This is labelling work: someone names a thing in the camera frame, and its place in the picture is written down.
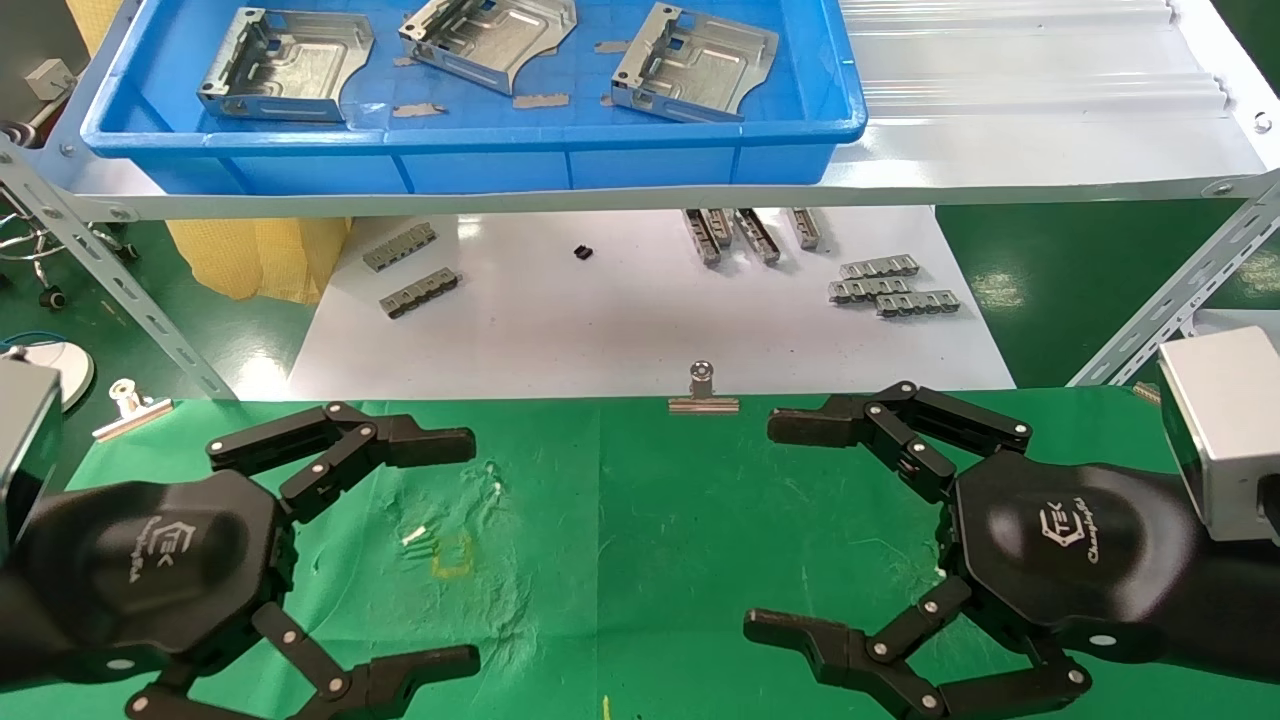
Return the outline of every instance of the shelf leg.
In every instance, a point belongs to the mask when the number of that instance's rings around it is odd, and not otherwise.
[[[1280,183],[1240,205],[1066,384],[1125,384],[1276,229]]]
[[[23,152],[4,138],[0,138],[0,195],[61,241],[197,387],[215,400],[236,400],[227,380],[192,347],[115,254],[72,213],[63,195],[35,172]]]

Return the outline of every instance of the metal clip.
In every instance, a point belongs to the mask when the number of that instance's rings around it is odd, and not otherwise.
[[[699,360],[689,368],[691,378],[689,383],[689,397],[671,397],[667,400],[667,410],[672,415],[736,415],[739,402],[736,397],[716,397],[712,386],[712,375],[716,369],[707,360]]]
[[[813,219],[813,213],[808,208],[792,208],[791,222],[796,225],[796,236],[800,238],[800,250],[818,250],[822,233],[818,232],[818,223]]]
[[[168,397],[152,400],[138,395],[137,386],[129,378],[120,378],[106,391],[120,410],[120,419],[93,430],[93,439],[106,442],[123,436],[133,428],[140,428],[173,410],[173,400]]]

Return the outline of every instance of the gray metal box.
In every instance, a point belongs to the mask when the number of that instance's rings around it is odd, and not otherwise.
[[[61,448],[61,395],[58,370],[0,360],[0,562],[38,496],[63,489],[49,487]]]
[[[1258,328],[1166,342],[1161,405],[1170,448],[1216,541],[1280,539],[1258,478],[1280,473],[1280,355]]]

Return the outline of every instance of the white table surface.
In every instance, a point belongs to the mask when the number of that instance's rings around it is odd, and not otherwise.
[[[815,211],[818,252],[788,218],[760,215],[782,260],[741,237],[716,269],[698,260],[678,210],[366,218],[334,272],[287,397],[522,398],[687,395],[709,360],[721,395],[854,392],[910,379],[940,389],[1012,379],[931,208]],[[416,222],[439,238],[374,273],[361,254]],[[573,256],[585,243],[586,260]],[[959,313],[881,319],[837,307],[842,263],[910,252],[916,290],[951,290]],[[449,266],[461,286],[392,320],[378,301]]]

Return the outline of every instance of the white shelf panel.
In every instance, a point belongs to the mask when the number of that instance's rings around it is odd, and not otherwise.
[[[701,265],[677,210],[357,220],[289,377],[287,397],[477,398],[676,396],[709,360],[724,395],[1012,387],[929,208],[818,211],[819,252],[762,210],[783,258],[765,268],[741,238]],[[374,273],[360,256],[415,222],[440,237]],[[595,249],[589,260],[573,247]],[[859,259],[911,252],[919,290],[960,311],[879,319],[833,306],[827,283]],[[397,320],[378,301],[442,266],[462,284]]]
[[[1146,200],[1226,182],[1244,197],[1280,168],[1280,131],[1253,131],[1258,113],[1280,124],[1280,101],[1211,0],[844,0],[842,10],[872,124],[815,186],[169,196],[78,138],[123,15],[38,167],[81,196],[73,205],[88,219],[113,208],[152,219]]]

